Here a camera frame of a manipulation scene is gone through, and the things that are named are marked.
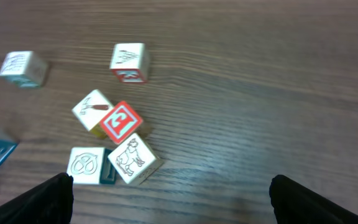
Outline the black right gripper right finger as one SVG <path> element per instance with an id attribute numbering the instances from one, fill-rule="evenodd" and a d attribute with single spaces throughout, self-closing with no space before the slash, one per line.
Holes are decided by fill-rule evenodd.
<path id="1" fill-rule="evenodd" d="M 358 224 L 358 215 L 284 175 L 276 175 L 269 187 L 278 224 Z"/>

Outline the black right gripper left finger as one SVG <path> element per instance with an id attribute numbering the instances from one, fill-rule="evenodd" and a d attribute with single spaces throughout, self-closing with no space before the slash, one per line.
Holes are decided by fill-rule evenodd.
<path id="1" fill-rule="evenodd" d="M 65 172 L 0 206 L 0 224 L 69 224 L 73 177 Z"/>

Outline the wooden block brush picture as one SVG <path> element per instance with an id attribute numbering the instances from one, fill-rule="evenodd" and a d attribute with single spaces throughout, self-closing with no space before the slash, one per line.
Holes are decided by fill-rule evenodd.
<path id="1" fill-rule="evenodd" d="M 98 139 L 107 138 L 99 122 L 114 108 L 114 105 L 98 89 L 91 91 L 71 110 L 87 132 Z"/>

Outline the wooden block red side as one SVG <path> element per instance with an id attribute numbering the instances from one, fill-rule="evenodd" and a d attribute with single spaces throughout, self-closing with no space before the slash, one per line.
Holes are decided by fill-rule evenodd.
<path id="1" fill-rule="evenodd" d="M 147 83 L 150 55 L 144 43 L 118 43 L 109 69 L 123 83 Z"/>

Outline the wooden block teal side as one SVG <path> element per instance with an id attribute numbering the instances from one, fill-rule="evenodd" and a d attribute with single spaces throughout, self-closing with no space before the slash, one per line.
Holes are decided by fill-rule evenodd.
<path id="1" fill-rule="evenodd" d="M 112 153 L 110 163 L 128 185 L 139 185 L 162 164 L 163 160 L 137 134 L 131 134 Z"/>

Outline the wooden block pretzel picture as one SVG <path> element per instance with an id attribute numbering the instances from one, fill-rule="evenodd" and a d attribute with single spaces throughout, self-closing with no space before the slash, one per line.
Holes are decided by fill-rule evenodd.
<path id="1" fill-rule="evenodd" d="M 116 170 L 108 159 L 110 153 L 105 147 L 73 147 L 67 174 L 77 185 L 114 185 Z"/>

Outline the red block upper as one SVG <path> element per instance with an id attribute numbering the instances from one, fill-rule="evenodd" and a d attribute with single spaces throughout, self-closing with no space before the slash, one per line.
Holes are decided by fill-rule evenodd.
<path id="1" fill-rule="evenodd" d="M 120 101 L 100 122 L 104 132 L 113 141 L 120 145 L 144 120 L 126 101 Z"/>

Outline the wooden block green side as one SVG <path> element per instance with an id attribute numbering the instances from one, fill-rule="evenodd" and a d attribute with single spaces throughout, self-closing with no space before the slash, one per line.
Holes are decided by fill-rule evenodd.
<path id="1" fill-rule="evenodd" d="M 13 51 L 2 63 L 0 78 L 20 88 L 39 88 L 45 82 L 47 71 L 47 61 L 34 51 Z"/>

